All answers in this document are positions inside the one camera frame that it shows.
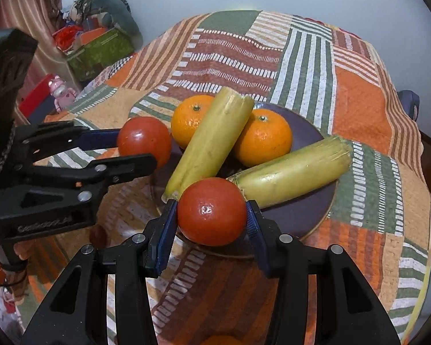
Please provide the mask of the left hand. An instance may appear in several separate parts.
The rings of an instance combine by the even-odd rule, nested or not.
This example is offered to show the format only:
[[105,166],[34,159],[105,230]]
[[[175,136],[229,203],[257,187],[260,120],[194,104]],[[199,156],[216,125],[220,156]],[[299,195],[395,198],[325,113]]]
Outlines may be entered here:
[[14,252],[21,260],[27,260],[36,244],[35,240],[21,241],[14,245]]

